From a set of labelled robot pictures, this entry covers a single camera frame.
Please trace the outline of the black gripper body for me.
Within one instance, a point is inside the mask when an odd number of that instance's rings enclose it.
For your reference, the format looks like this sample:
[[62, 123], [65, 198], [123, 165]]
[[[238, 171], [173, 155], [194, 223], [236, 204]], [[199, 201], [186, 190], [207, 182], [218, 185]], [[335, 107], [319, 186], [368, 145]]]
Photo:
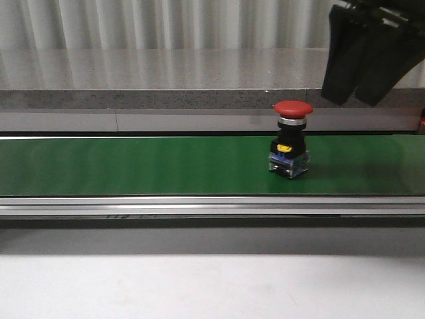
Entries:
[[369, 21], [424, 36], [424, 1], [345, 1], [349, 24], [365, 26]]

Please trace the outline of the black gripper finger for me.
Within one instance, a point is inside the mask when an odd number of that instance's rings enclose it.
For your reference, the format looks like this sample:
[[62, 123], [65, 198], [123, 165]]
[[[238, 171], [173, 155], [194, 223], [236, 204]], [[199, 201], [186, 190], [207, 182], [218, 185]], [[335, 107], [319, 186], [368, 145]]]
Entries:
[[329, 28], [329, 56], [321, 96], [342, 105], [359, 81], [367, 26], [357, 10], [334, 5], [329, 14]]
[[424, 32], [390, 27], [381, 48], [361, 77], [355, 97], [376, 106], [417, 64], [424, 60]]

